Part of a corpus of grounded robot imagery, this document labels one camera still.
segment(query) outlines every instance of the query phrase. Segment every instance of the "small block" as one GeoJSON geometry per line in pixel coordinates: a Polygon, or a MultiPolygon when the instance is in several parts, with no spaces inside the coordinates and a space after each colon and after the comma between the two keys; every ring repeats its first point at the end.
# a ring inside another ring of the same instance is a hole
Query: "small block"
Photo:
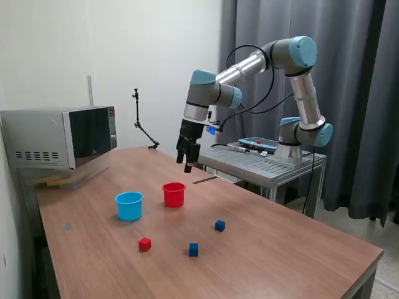
{"type": "Polygon", "coordinates": [[[188,249],[188,255],[190,257],[197,257],[198,256],[198,244],[197,243],[190,243],[188,249]]]}
{"type": "Polygon", "coordinates": [[[226,223],[222,220],[218,220],[214,224],[214,229],[216,229],[218,232],[224,231],[225,228],[226,228],[226,223]]]}
{"type": "Polygon", "coordinates": [[[140,241],[138,241],[138,248],[141,251],[149,251],[151,248],[151,240],[149,238],[142,238],[140,241]]]}

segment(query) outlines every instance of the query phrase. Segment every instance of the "blue cube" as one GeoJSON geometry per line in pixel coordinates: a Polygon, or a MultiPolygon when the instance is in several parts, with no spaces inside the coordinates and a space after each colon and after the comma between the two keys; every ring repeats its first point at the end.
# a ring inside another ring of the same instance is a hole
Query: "blue cube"
{"type": "Polygon", "coordinates": [[[226,223],[222,220],[218,220],[214,224],[214,229],[216,229],[218,232],[224,231],[225,228],[226,228],[226,223]]]}
{"type": "Polygon", "coordinates": [[[190,248],[188,249],[188,255],[190,257],[198,256],[198,244],[197,243],[190,243],[190,248]]]}

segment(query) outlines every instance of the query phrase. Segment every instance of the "microwave door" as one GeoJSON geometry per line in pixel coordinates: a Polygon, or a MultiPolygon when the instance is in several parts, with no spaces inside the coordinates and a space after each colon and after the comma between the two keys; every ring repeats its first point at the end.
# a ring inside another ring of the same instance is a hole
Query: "microwave door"
{"type": "Polygon", "coordinates": [[[108,108],[70,112],[69,120],[77,168],[111,150],[108,108]]]}

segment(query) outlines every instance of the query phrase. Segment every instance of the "light blue joint cap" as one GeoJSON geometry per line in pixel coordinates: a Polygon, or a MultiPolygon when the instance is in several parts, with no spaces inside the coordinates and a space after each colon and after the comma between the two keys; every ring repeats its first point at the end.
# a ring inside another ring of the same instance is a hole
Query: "light blue joint cap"
{"type": "Polygon", "coordinates": [[[234,86],[234,95],[233,100],[231,101],[231,105],[229,108],[237,108],[241,101],[243,100],[243,93],[241,90],[234,86]]]}
{"type": "Polygon", "coordinates": [[[285,125],[287,123],[294,123],[296,121],[300,121],[300,117],[284,117],[281,118],[280,125],[285,125]]]}
{"type": "Polygon", "coordinates": [[[204,85],[216,82],[216,74],[207,70],[195,70],[191,76],[191,85],[204,85]]]}
{"type": "Polygon", "coordinates": [[[332,132],[332,125],[330,123],[326,123],[320,130],[318,137],[314,141],[314,146],[318,146],[319,148],[326,146],[331,140],[332,132]]]}
{"type": "Polygon", "coordinates": [[[309,36],[296,36],[289,43],[289,53],[298,67],[311,67],[316,63],[317,47],[309,36]]]}

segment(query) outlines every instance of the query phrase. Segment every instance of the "black cable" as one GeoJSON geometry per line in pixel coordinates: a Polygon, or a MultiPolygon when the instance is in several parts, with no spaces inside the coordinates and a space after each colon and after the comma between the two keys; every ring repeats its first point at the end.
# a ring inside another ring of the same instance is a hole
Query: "black cable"
{"type": "Polygon", "coordinates": [[[270,57],[268,56],[268,54],[267,54],[262,48],[260,48],[260,47],[258,47],[258,46],[256,46],[256,45],[246,44],[246,45],[240,45],[239,47],[236,47],[236,48],[235,48],[233,51],[231,51],[230,54],[227,56],[227,59],[226,59],[226,66],[228,67],[227,61],[228,61],[228,59],[230,58],[230,56],[231,56],[235,51],[237,51],[238,49],[241,49],[241,48],[244,48],[244,47],[252,47],[252,48],[255,48],[255,49],[257,49],[257,50],[259,50],[259,51],[262,52],[262,54],[263,54],[263,56],[265,57],[265,59],[267,60],[267,62],[269,62],[269,63],[271,64],[271,66],[272,66],[272,82],[271,82],[271,84],[270,84],[269,90],[267,91],[266,95],[262,98],[262,100],[260,100],[259,102],[257,102],[257,103],[256,103],[255,105],[253,105],[252,107],[249,107],[249,108],[247,108],[247,109],[244,109],[243,111],[237,112],[237,113],[235,113],[235,114],[233,114],[233,115],[231,115],[231,116],[226,117],[226,118],[221,122],[221,124],[220,124],[220,127],[219,127],[219,131],[220,131],[220,132],[223,131],[224,124],[225,124],[228,120],[230,120],[231,118],[235,117],[236,115],[242,114],[242,113],[244,113],[244,112],[248,112],[249,110],[252,110],[253,108],[259,106],[259,105],[269,96],[269,94],[270,94],[271,91],[272,91],[273,85],[274,85],[274,78],[275,78],[276,66],[274,65],[274,62],[270,59],[270,57]]]}
{"type": "Polygon", "coordinates": [[[211,147],[214,147],[214,146],[217,146],[217,145],[227,146],[227,144],[224,144],[224,143],[215,143],[214,145],[211,145],[211,147]]]}
{"type": "Polygon", "coordinates": [[[302,209],[302,215],[305,213],[307,198],[309,197],[309,192],[310,192],[310,185],[312,184],[313,170],[314,170],[314,156],[315,156],[315,147],[313,146],[312,171],[310,172],[310,180],[309,180],[309,185],[307,186],[306,198],[305,198],[304,208],[302,209]]]}
{"type": "Polygon", "coordinates": [[[283,104],[285,102],[285,100],[287,100],[289,97],[293,97],[293,96],[294,96],[293,93],[289,94],[288,96],[286,96],[284,99],[282,99],[277,104],[275,104],[274,106],[270,107],[269,109],[266,109],[266,110],[263,110],[263,111],[259,111],[259,112],[251,112],[251,111],[248,111],[248,112],[251,113],[251,114],[262,114],[262,113],[269,112],[269,111],[275,109],[276,107],[278,107],[279,105],[283,104]]]}

